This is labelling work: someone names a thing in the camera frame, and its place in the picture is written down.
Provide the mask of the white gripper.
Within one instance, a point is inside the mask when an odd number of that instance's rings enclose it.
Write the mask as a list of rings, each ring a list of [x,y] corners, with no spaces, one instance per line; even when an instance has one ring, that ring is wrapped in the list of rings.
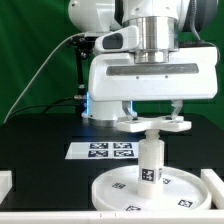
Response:
[[[123,101],[124,121],[137,120],[130,101],[173,100],[175,120],[181,100],[209,99],[216,95],[215,47],[181,48],[167,63],[136,64],[130,53],[101,54],[90,67],[88,91],[94,101]]]

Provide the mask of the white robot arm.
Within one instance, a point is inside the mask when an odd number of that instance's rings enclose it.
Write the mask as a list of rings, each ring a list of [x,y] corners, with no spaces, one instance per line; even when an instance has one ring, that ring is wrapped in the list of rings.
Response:
[[[134,101],[169,100],[170,120],[182,102],[211,99],[218,91],[218,49],[200,39],[179,42],[215,17],[219,0],[70,0],[71,22],[94,54],[89,70],[88,123],[114,126],[136,120]]]

